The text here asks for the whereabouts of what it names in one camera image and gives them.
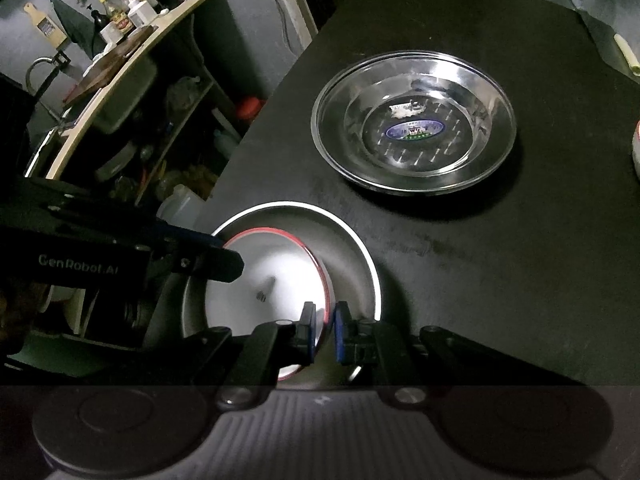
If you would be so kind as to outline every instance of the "kitchen counter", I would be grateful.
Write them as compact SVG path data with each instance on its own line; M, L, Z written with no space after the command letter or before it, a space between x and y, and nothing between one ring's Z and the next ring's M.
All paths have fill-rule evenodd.
M518 137L488 179L401 198L348 184L311 108L339 70L399 49L459 56L500 83ZM345 0L269 99L197 228L274 200L338 215L368 247L383 319L436 324L589 384L640 384L640 86L605 65L577 13L542 0Z

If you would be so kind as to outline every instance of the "white bowl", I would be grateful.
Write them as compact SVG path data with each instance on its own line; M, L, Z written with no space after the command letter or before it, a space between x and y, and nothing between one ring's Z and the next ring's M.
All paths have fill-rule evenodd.
M249 335L262 323L298 320L305 301L312 301L316 305L317 346L335 301L322 262L299 238L270 227L242 231L225 248L242 256L244 271L231 283L207 282L207 325L227 326L233 335ZM299 369L298 365L281 368L278 379Z

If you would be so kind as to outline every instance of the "metal plate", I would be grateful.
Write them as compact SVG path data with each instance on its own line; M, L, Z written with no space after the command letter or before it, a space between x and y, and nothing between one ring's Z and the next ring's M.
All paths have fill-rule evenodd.
M349 303L354 319L379 320L380 280L373 260L358 235L337 216L302 202L271 202L249 208L222 224L214 235L229 240L253 227L282 229L300 238L324 263L334 287L335 299ZM206 284L189 278L182 299L182 335L190 336L207 327L204 314ZM322 388L345 384L353 367L335 361L333 331L321 343L316 361L293 377L281 381L279 388Z
M393 52L327 83L311 115L316 148L339 173L392 194L442 194L479 182L516 134L489 76L437 52Z

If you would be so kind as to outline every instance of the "screw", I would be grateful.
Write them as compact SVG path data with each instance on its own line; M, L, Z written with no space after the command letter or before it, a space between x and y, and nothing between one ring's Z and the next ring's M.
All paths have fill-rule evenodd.
M249 388L244 386L228 386L220 393L220 400L227 406L242 406L254 398Z
M408 386L396 390L394 397L402 404L420 404L427 398L427 394L420 388Z

